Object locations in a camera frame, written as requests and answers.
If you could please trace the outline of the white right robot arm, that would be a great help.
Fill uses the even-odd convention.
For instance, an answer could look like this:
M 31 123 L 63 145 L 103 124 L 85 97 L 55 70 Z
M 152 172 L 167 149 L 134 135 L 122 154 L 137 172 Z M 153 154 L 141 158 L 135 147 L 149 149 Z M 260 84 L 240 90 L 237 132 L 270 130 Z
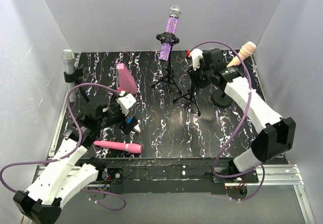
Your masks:
M 218 98 L 227 96 L 235 101 L 244 112 L 243 118 L 249 118 L 258 133 L 251 147 L 229 162 L 227 175 L 215 173 L 216 177 L 233 182 L 242 181 L 256 166 L 291 150 L 296 130 L 295 121 L 275 112 L 252 88 L 247 72 L 238 67 L 255 49 L 253 42 L 245 43 L 228 65 L 217 60 L 221 55 L 217 48 L 187 52 L 194 77 L 217 86 Z

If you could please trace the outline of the black tripod shock-mount stand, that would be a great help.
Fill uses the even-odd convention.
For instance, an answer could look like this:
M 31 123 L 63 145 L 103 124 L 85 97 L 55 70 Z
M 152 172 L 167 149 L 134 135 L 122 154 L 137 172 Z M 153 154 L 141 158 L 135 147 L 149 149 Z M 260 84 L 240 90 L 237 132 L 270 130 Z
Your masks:
M 165 62 L 168 63 L 168 65 L 166 67 L 166 72 L 167 72 L 166 75 L 163 76 L 158 81 L 156 81 L 155 83 L 153 83 L 151 85 L 151 88 L 154 88 L 158 83 L 166 83 L 168 85 L 174 85 L 177 88 L 179 94 L 182 94 L 182 91 L 180 90 L 179 86 L 177 85 L 177 83 L 174 80 L 174 70 L 173 70 L 172 65 L 171 65 L 171 52 L 170 52 L 168 61 L 165 61 Z

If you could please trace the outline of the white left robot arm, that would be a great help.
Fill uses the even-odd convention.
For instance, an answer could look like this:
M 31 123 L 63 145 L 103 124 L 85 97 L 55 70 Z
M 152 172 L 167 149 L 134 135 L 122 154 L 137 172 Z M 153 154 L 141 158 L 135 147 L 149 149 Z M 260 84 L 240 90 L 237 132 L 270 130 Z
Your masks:
M 78 160 L 99 138 L 101 129 L 120 124 L 127 134 L 138 127 L 136 118 L 126 118 L 136 101 L 121 97 L 95 111 L 79 114 L 57 153 L 40 176 L 25 190 L 17 191 L 13 201 L 19 210 L 35 223 L 55 223 L 65 204 L 88 184 L 107 179 L 106 164 L 92 157 L 73 175 L 68 174 Z

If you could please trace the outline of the purple glitter microphone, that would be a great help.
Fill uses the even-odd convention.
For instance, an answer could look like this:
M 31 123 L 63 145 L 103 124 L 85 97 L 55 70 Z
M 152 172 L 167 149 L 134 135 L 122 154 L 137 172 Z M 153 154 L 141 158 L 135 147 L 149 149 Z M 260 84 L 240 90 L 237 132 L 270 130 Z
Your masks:
M 168 61 L 172 46 L 179 43 L 179 39 L 175 36 L 175 33 L 180 15 L 180 7 L 178 5 L 171 6 L 166 31 L 158 35 L 158 39 L 161 42 L 160 61 Z

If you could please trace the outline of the black tripod microphone stand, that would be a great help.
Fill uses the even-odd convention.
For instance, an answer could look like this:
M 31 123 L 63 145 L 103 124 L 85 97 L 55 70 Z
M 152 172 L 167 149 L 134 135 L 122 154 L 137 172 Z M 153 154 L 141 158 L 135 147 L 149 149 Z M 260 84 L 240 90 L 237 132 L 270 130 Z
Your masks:
M 197 114 L 198 116 L 201 116 L 201 111 L 199 109 L 198 103 L 196 101 L 195 95 L 196 95 L 196 87 L 195 85 L 192 83 L 190 86 L 190 89 L 187 90 L 187 93 L 184 95 L 181 95 L 180 97 L 177 97 L 175 99 L 173 99 L 173 103 L 176 103 L 177 101 L 179 101 L 180 99 L 185 99 L 188 102 L 190 102 L 190 105 L 195 105 L 195 111 L 194 113 Z

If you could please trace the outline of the pink plastic microphone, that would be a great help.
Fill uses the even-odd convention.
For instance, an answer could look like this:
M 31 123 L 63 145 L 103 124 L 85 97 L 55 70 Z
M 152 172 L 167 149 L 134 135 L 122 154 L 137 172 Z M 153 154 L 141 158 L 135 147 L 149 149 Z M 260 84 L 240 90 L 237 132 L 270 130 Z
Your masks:
M 93 143 L 96 146 L 103 148 L 109 148 L 114 150 L 126 151 L 129 153 L 140 154 L 142 151 L 142 146 L 135 143 L 121 143 L 113 141 L 95 141 Z

